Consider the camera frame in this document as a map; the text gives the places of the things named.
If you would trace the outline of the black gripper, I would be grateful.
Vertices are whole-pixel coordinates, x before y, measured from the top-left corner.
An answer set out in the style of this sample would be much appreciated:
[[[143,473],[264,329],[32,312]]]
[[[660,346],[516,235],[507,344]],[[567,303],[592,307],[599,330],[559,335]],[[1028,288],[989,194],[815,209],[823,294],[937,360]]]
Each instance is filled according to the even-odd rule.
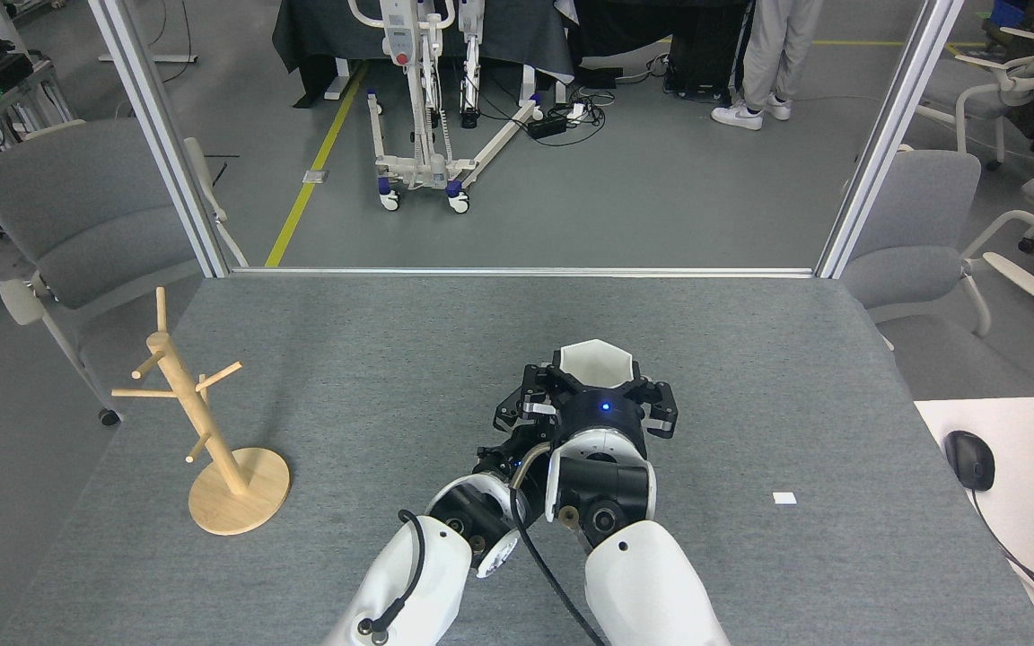
[[[497,447],[479,447],[473,473],[489,473],[509,481],[533,447],[548,441],[547,431],[514,431],[523,425],[541,423],[543,416],[525,412],[524,405],[542,401],[543,389],[540,386],[520,386],[497,405],[493,428],[510,433],[510,437]],[[521,481],[522,490],[546,490],[548,462],[548,454],[534,459]]]
[[[607,388],[579,393],[579,381],[554,363],[526,364],[521,405],[534,404],[557,407],[558,444],[580,431],[599,428],[619,431],[635,444],[643,444],[644,431],[671,439],[679,414],[671,386],[665,381],[636,377],[624,383],[624,394]]]

